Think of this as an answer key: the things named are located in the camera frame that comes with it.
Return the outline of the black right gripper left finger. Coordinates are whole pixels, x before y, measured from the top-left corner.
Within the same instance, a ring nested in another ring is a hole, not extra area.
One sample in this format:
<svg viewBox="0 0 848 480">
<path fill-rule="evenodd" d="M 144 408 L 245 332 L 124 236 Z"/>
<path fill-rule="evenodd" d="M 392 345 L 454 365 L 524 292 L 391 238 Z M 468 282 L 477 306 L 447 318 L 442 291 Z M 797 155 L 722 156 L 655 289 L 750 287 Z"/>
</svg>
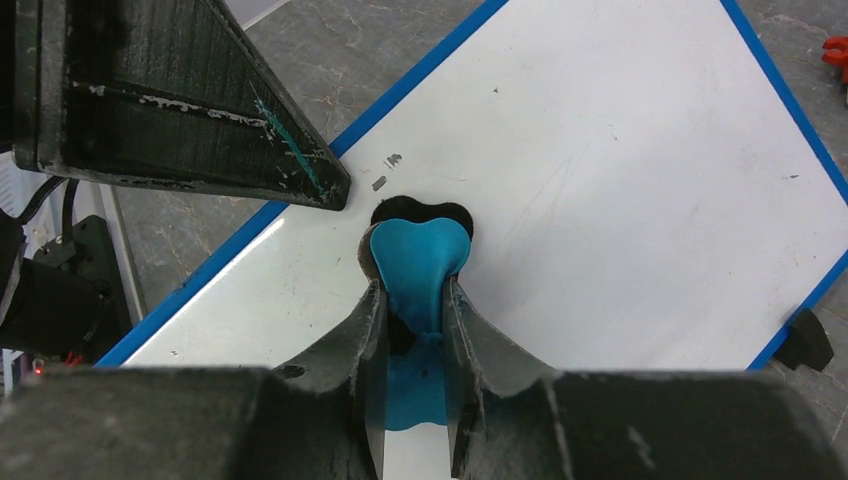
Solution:
<svg viewBox="0 0 848 480">
<path fill-rule="evenodd" d="M 378 479 L 387 297 L 276 368 L 52 371 L 1 404 L 5 479 Z"/>
</svg>

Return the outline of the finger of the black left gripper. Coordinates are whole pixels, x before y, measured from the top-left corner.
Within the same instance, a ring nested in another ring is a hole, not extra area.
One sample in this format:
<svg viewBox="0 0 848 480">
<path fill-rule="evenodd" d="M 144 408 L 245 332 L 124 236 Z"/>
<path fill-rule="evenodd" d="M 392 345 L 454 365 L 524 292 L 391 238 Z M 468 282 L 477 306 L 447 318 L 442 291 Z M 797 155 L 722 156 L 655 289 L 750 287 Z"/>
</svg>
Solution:
<svg viewBox="0 0 848 480">
<path fill-rule="evenodd" d="M 222 1 L 17 1 L 13 158 L 340 211 L 351 178 Z"/>
</svg>

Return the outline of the blue-framed whiteboard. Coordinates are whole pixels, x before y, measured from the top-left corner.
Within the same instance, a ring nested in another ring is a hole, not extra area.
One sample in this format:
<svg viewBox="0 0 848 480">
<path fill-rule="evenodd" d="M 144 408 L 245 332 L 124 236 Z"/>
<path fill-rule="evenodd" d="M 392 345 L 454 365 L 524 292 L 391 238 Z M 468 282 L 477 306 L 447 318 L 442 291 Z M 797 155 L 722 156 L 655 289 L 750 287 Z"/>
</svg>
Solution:
<svg viewBox="0 0 848 480">
<path fill-rule="evenodd" d="M 104 359 L 283 364 L 367 281 L 375 207 L 474 220 L 459 284 L 563 371 L 757 373 L 847 265 L 847 186 L 733 1 L 487 1 L 332 144 L 340 213 L 267 204 Z M 448 426 L 387 479 L 452 477 Z"/>
</svg>

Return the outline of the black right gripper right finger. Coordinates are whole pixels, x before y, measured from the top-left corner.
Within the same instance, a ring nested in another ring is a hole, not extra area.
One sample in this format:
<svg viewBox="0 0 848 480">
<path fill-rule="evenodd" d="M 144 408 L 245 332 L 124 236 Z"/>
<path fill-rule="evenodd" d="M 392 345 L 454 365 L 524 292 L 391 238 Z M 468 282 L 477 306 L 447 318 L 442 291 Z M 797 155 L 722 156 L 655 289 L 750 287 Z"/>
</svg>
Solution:
<svg viewBox="0 0 848 480">
<path fill-rule="evenodd" d="M 749 372 L 558 370 L 442 290 L 458 479 L 843 479 L 788 385 Z"/>
</svg>

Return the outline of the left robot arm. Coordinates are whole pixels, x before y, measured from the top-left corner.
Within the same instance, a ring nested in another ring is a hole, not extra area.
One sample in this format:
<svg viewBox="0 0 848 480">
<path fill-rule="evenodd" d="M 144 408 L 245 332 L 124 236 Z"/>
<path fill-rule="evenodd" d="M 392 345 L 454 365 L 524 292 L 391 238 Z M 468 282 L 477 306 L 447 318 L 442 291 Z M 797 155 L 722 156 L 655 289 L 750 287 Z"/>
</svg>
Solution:
<svg viewBox="0 0 848 480">
<path fill-rule="evenodd" d="M 46 175 L 1 217 L 1 344 L 73 364 L 129 331 L 80 182 L 344 209 L 351 178 L 222 1 L 5 1 L 1 149 Z"/>
</svg>

